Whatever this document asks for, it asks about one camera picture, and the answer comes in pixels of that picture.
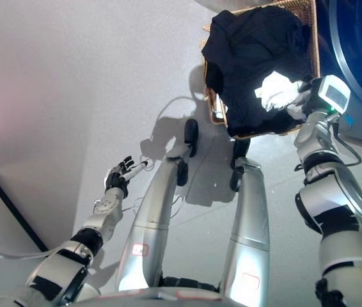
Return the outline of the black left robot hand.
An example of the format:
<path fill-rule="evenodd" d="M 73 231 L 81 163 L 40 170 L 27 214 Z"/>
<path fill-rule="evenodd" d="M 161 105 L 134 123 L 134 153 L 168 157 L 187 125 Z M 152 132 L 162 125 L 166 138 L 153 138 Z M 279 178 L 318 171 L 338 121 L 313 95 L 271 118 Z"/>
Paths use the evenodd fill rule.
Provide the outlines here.
<path fill-rule="evenodd" d="M 140 172 L 146 169 L 148 161 L 135 164 L 132 156 L 127 156 L 116 166 L 111 168 L 104 179 L 105 193 L 112 188 L 118 188 L 123 192 L 123 197 L 128 196 L 128 184 Z"/>

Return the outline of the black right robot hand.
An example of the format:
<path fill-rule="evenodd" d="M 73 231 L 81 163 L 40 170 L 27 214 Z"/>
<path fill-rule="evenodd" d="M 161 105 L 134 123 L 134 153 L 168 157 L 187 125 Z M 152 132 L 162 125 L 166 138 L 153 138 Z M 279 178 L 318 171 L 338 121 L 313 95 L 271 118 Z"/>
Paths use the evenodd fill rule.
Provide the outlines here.
<path fill-rule="evenodd" d="M 306 115 L 323 109 L 329 114 L 343 115 L 350 102 L 351 90 L 347 84 L 335 75 L 314 78 L 303 83 L 299 93 L 305 93 L 302 99 L 303 113 Z"/>

